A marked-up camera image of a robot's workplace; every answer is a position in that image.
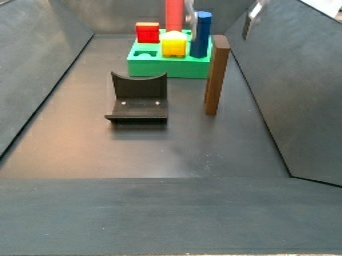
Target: red block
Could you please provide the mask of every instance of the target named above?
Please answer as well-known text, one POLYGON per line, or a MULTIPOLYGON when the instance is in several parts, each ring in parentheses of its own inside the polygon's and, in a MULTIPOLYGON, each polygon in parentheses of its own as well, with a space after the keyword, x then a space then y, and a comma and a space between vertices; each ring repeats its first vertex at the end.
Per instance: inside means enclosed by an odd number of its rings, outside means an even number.
POLYGON ((136 38, 137 43, 157 44, 159 43, 159 23, 157 22, 136 22, 136 38))

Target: yellow block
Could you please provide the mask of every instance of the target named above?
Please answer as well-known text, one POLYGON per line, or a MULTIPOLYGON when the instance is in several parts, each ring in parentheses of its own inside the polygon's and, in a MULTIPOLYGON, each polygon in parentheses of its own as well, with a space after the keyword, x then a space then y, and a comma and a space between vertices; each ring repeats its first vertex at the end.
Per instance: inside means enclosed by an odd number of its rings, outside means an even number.
POLYGON ((179 31, 161 34, 161 54, 164 57, 184 57, 187 51, 187 36, 179 31))

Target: bin floor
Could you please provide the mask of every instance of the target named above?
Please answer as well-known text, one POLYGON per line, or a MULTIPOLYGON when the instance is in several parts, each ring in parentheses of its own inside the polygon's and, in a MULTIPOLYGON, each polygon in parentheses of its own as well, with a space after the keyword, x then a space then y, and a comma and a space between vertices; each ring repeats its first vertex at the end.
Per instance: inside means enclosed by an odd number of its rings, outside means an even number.
POLYGON ((0 178, 287 177, 230 56, 218 115, 204 79, 168 79, 168 123, 112 125, 111 71, 128 75, 132 36, 96 36, 0 163, 0 178))

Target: toy block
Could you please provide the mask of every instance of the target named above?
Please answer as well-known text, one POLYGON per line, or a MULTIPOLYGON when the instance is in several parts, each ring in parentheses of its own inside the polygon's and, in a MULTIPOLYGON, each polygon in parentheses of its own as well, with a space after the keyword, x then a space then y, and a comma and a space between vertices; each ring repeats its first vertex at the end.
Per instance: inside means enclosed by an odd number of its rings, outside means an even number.
POLYGON ((161 39, 161 54, 164 57, 177 57, 185 56, 187 50, 187 36, 177 32, 171 31, 160 36, 161 39))
POLYGON ((195 58, 207 56, 211 18, 209 12, 197 12, 196 38, 191 41, 189 46, 189 56, 195 58))
POLYGON ((214 35, 212 36, 212 56, 211 56, 211 65, 209 65, 209 74, 207 79, 205 86, 205 114, 216 115, 220 91, 223 85, 223 79, 226 74, 226 67, 230 55, 230 44, 226 36, 214 35))
POLYGON ((136 22, 136 38, 139 43, 159 43, 159 23, 136 22))
POLYGON ((165 31, 181 32, 184 0, 165 0, 165 31))

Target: green holder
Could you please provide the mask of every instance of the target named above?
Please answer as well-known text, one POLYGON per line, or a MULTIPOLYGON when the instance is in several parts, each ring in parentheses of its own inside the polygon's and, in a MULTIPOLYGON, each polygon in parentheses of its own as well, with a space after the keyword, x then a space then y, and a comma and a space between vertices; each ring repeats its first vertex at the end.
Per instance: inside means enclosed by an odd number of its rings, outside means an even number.
POLYGON ((207 78, 211 59, 212 42, 209 39, 207 57, 188 56, 191 44, 191 30, 181 31, 187 35, 187 54, 184 58, 165 58, 161 55, 161 43, 140 44, 135 40, 128 57, 129 76, 157 76, 167 72, 167 77, 207 78))

